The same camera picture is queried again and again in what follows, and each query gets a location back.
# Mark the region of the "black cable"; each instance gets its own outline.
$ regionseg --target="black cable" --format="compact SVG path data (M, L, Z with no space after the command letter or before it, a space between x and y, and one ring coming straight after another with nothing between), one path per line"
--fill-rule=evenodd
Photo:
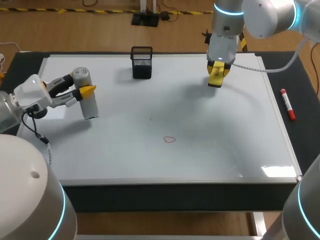
M97 3L98 3L98 0L95 0L95 3L93 3L91 5L87 5L87 4L85 4L85 0L82 0L82 5L85 7L92 7L92 6L96 5Z
M24 117L25 117L26 114L28 114L28 116L32 119L34 130L26 124L26 122L25 122L25 120L24 120ZM41 134L39 134L39 133L37 132L36 121L35 121L34 116L33 116L31 113L25 112L25 113L21 116L21 122L22 122L22 124L23 124L27 129L29 129L31 132L33 132L34 135L35 135L41 142L43 142L43 143L46 144L46 145L49 143L49 140L48 140L45 136L42 136Z
M158 3L158 1L156 2L156 5L159 7L159 11L157 12L157 14L159 14L159 13L161 13L161 7L160 7L160 4Z
M161 2L162 2L162 4L163 4L167 9L174 9L174 10L176 10L176 18L175 18L175 20L173 20L173 21L169 21L169 20L168 20L168 22L173 23L173 22L177 21L178 18L179 18L179 11L178 11L178 9L176 9L174 6L167 6L167 5L164 3L164 0L161 0Z
M311 49L311 53L310 53L310 58L311 58L311 62L312 62L312 65L313 65L313 68L314 68L314 71L315 71L315 75L316 75L316 82L317 82L317 85L316 85L316 94L318 95L319 93L319 75L318 75L318 71L317 71L317 68L316 68L316 65L315 65L315 62L314 62L314 59L313 59L313 51L315 49L315 47L318 45L319 43L316 43L313 48Z

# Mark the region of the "red marker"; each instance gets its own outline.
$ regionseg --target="red marker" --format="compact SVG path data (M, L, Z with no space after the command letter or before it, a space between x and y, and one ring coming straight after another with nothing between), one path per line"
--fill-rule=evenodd
M294 113L294 110L292 109L292 106L291 106L290 102L289 102L289 98L288 98L288 95L286 93L286 90L284 88L282 88L280 93L282 95L282 98L283 98L284 104L286 106L286 109L288 110L290 120L291 121L295 121L296 120L296 115Z

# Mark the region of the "black mesh pencil holder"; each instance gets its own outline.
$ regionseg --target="black mesh pencil holder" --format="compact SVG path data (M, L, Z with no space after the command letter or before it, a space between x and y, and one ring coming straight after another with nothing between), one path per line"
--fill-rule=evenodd
M152 74L152 47L131 48L132 76L134 79L150 79Z

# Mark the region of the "black mat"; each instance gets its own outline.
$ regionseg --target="black mat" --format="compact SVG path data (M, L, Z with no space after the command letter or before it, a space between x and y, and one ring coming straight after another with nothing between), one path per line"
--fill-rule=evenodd
M39 72L51 54L128 54L123 52L17 53L0 90L11 93ZM266 69L280 68L293 52L256 52ZM302 173L320 153L320 102L298 58L286 71L268 73ZM280 95L285 88L296 115L291 122ZM6 133L15 135L18 127ZM105 211L280 211L294 184L164 184L64 187L77 212Z

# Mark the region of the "whiteboard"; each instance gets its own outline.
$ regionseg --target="whiteboard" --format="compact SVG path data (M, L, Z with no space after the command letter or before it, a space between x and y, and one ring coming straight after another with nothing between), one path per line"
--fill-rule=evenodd
M264 67L252 53L235 62ZM232 67L214 88L205 54L154 55L148 80L132 78L129 55L53 55L40 77L48 83L77 67L97 86L99 117L84 120L76 104L36 121L63 185L287 183L300 175L265 73ZM34 134L18 134L48 160Z

